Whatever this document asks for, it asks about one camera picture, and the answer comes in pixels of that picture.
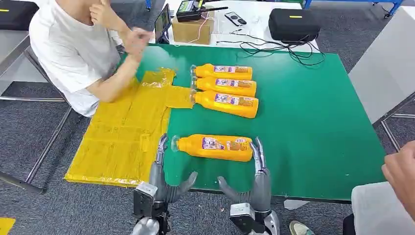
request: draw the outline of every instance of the device screen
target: device screen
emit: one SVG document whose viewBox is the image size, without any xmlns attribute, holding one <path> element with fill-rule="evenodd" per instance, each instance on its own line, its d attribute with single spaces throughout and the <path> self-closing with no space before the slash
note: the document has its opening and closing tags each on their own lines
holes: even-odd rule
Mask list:
<svg viewBox="0 0 415 235">
<path fill-rule="evenodd" d="M 196 11 L 200 8 L 199 5 L 200 5 L 199 1 L 196 1 L 196 0 L 182 1 L 182 4 L 180 4 L 177 12 Z"/>
<path fill-rule="evenodd" d="M 170 25 L 171 25 L 171 19 L 170 19 L 170 14 L 169 14 L 169 6 L 168 4 L 166 4 L 166 6 L 161 11 L 154 25 L 154 30 L 156 32 L 156 40 L 162 36 L 164 31 L 168 30 Z"/>
</svg>

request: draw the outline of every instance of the man's arm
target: man's arm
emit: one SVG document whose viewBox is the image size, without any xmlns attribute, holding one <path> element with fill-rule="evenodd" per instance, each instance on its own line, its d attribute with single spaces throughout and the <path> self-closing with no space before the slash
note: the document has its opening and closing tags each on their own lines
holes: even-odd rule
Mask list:
<svg viewBox="0 0 415 235">
<path fill-rule="evenodd" d="M 136 74 L 142 53 L 152 33 L 140 28 L 130 30 L 127 24 L 112 10 L 108 0 L 101 0 L 101 3 L 90 7 L 92 22 L 117 31 L 129 55 L 113 76 L 106 80 L 96 81 L 87 87 L 87 90 L 103 102 L 113 102 L 131 83 L 131 78 Z"/>
<path fill-rule="evenodd" d="M 131 30 L 111 8 L 109 0 L 101 0 L 101 4 L 93 4 L 90 7 L 90 12 L 94 24 L 100 24 L 109 30 L 116 31 L 125 44 Z"/>
<path fill-rule="evenodd" d="M 113 76 L 106 80 L 99 79 L 87 87 L 87 90 L 102 102 L 114 102 L 121 92 L 130 85 L 138 66 L 139 62 L 129 55 Z"/>
<path fill-rule="evenodd" d="M 382 171 L 415 221 L 415 141 L 407 143 L 398 153 L 387 155 Z"/>
</svg>

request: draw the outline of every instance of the robotic hand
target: robotic hand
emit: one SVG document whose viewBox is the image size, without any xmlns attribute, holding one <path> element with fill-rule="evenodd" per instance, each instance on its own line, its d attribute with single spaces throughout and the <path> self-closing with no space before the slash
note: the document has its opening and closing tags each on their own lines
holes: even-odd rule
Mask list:
<svg viewBox="0 0 415 235">
<path fill-rule="evenodd" d="M 167 149 L 167 134 L 162 135 L 156 160 L 151 165 L 149 183 L 141 182 L 134 190 L 134 216 L 140 221 L 132 235 L 165 235 L 170 231 L 168 204 L 176 202 L 196 182 L 197 172 L 179 186 L 170 186 L 164 178 L 164 152 Z"/>
<path fill-rule="evenodd" d="M 270 172 L 266 167 L 262 143 L 250 143 L 255 160 L 255 180 L 249 192 L 238 193 L 218 177 L 219 188 L 234 203 L 230 220 L 245 234 L 279 235 L 279 219 L 271 210 Z"/>
</svg>

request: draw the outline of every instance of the human hand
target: human hand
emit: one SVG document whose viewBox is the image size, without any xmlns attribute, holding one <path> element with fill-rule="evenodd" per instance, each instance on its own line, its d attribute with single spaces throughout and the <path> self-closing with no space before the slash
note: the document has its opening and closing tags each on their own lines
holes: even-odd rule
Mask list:
<svg viewBox="0 0 415 235">
<path fill-rule="evenodd" d="M 133 30 L 126 35 L 124 41 L 125 51 L 129 55 L 132 55 L 137 62 L 140 62 L 143 51 L 152 36 L 152 32 L 145 31 L 141 28 L 133 28 Z"/>
<path fill-rule="evenodd" d="M 101 0 L 101 4 L 93 4 L 90 12 L 94 24 L 100 24 L 117 32 L 128 29 L 127 24 L 111 8 L 110 0 Z"/>
<path fill-rule="evenodd" d="M 255 180 L 249 192 L 237 193 L 233 190 L 226 180 L 218 177 L 219 188 L 233 203 L 249 203 L 257 212 L 267 212 L 271 209 L 271 184 L 270 172 L 265 164 L 264 150 L 262 143 L 257 137 L 256 145 L 250 143 L 255 160 Z"/>
<path fill-rule="evenodd" d="M 382 171 L 415 221 L 415 141 L 407 143 L 398 153 L 387 155 Z"/>
</svg>

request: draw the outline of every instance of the shoe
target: shoe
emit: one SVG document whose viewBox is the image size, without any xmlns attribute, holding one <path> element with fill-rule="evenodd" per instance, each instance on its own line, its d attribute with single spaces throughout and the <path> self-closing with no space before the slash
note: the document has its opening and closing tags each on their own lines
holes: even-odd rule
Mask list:
<svg viewBox="0 0 415 235">
<path fill-rule="evenodd" d="M 291 235 L 315 235 L 307 226 L 298 221 L 291 221 L 290 223 Z"/>
</svg>

